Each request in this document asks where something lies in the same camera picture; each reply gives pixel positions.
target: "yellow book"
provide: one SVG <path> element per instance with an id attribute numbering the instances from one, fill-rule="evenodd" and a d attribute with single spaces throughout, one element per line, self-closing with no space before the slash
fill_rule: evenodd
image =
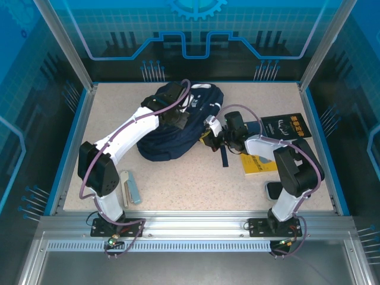
<path id="1" fill-rule="evenodd" d="M 242 160 L 245 174 L 277 170 L 275 161 L 267 160 L 260 156 L 247 156 L 246 154 L 241 154 L 240 159 Z"/>

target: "beige tabletop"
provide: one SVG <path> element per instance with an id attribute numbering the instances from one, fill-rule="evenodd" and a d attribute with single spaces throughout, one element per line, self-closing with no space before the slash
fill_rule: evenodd
<path id="1" fill-rule="evenodd" d="M 83 141 L 95 143 L 124 123 L 140 106 L 142 100 L 156 92 L 162 83 L 101 83 L 99 84 L 84 133 Z M 216 83 L 224 93 L 223 106 L 243 104 L 260 117 L 301 113 L 306 120 L 296 83 Z M 254 121 L 243 109 L 244 121 Z M 308 140 L 315 153 L 312 139 Z M 246 176 L 240 157 L 228 153 L 229 167 L 222 167 L 220 152 L 197 142 L 176 160 L 151 162 L 133 146 L 116 166 L 118 172 L 133 172 L 142 203 L 129 210 L 198 210 L 246 211 L 268 210 L 273 202 L 264 192 L 266 181 L 279 181 L 277 172 Z M 96 210 L 92 199 L 78 197 L 82 180 L 77 164 L 67 193 L 65 211 Z M 116 189 L 122 204 L 120 184 Z M 332 210 L 325 182 L 301 210 Z"/>

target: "white robotic arm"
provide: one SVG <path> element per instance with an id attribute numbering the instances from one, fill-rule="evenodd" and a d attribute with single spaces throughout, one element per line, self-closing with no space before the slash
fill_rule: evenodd
<path id="1" fill-rule="evenodd" d="M 95 194 L 93 197 L 102 214 L 110 220 L 117 221 L 124 213 L 114 191 L 120 181 L 116 165 L 133 145 L 158 128 L 160 123 L 178 128 L 185 126 L 189 115 L 186 107 L 194 98 L 189 88 L 186 93 L 185 87 L 173 83 L 166 92 L 146 98 L 141 107 L 114 132 L 95 144 L 84 142 L 81 145 L 78 175 L 82 179 L 85 178 L 90 163 L 102 152 L 90 170 L 85 185 Z"/>
<path id="2" fill-rule="evenodd" d="M 268 212 L 268 223 L 275 232 L 282 223 L 294 216 L 300 203 L 316 187 L 318 175 L 315 168 L 318 169 L 321 180 L 324 179 L 322 167 L 305 140 L 299 139 L 289 145 L 289 143 L 266 138 L 260 134 L 249 134 L 239 112 L 227 113 L 224 118 L 227 124 L 224 128 L 215 117 L 205 120 L 205 124 L 212 131 L 203 138 L 207 146 L 216 151 L 221 145 L 227 145 L 241 153 L 276 161 L 283 190 Z M 295 149 L 307 155 L 313 166 Z"/>

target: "gear logo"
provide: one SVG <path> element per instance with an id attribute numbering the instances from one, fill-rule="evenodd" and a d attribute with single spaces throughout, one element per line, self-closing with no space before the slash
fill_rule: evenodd
<path id="1" fill-rule="evenodd" d="M 215 11 L 221 11 L 221 6 L 227 4 L 226 0 L 167 0 L 172 7 L 172 12 L 178 16 L 185 16 L 186 20 L 199 18 L 206 20 L 207 16 L 213 17 Z"/>
<path id="2" fill-rule="evenodd" d="M 0 7 L 5 7 L 12 15 L 13 20 L 25 30 L 28 30 L 34 18 L 32 0 L 0 0 Z"/>

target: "vertical post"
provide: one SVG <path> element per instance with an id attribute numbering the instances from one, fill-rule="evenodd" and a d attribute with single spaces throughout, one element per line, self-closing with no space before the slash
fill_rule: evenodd
<path id="1" fill-rule="evenodd" d="M 33 1 L 44 18 L 46 24 L 49 26 L 59 46 L 63 50 L 65 56 L 69 60 L 83 87 L 86 90 L 91 91 L 93 82 L 50 2 L 48 0 Z"/>
<path id="2" fill-rule="evenodd" d="M 334 18 L 332 19 L 330 25 L 327 28 L 319 46 L 317 47 L 308 67 L 306 67 L 305 73 L 302 75 L 300 84 L 301 91 L 305 91 L 312 81 L 316 71 L 321 66 L 328 50 L 334 43 L 336 37 L 338 36 L 343 24 L 346 22 L 348 16 L 351 13 L 352 8 L 355 6 L 357 0 L 343 0 L 342 4 L 338 8 Z"/>

